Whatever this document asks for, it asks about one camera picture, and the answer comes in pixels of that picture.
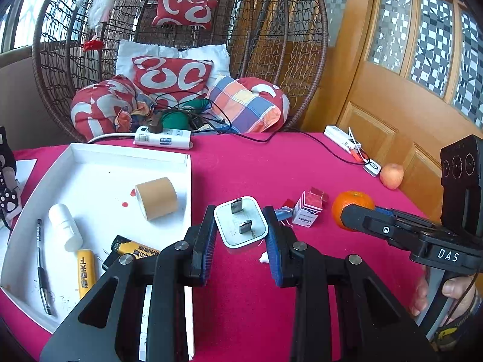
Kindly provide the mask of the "person's right hand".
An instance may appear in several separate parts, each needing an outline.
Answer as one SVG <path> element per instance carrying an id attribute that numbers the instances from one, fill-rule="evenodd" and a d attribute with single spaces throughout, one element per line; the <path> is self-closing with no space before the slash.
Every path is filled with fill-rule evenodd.
<path id="1" fill-rule="evenodd" d="M 453 299 L 450 308 L 452 315 L 445 316 L 440 329 L 450 327 L 468 328 L 468 331 L 482 333 L 482 298 L 473 284 L 474 275 L 459 276 L 448 279 L 442 288 L 442 294 Z M 413 316 L 419 316 L 429 304 L 429 285 L 422 277 L 416 287 L 410 311 Z"/>

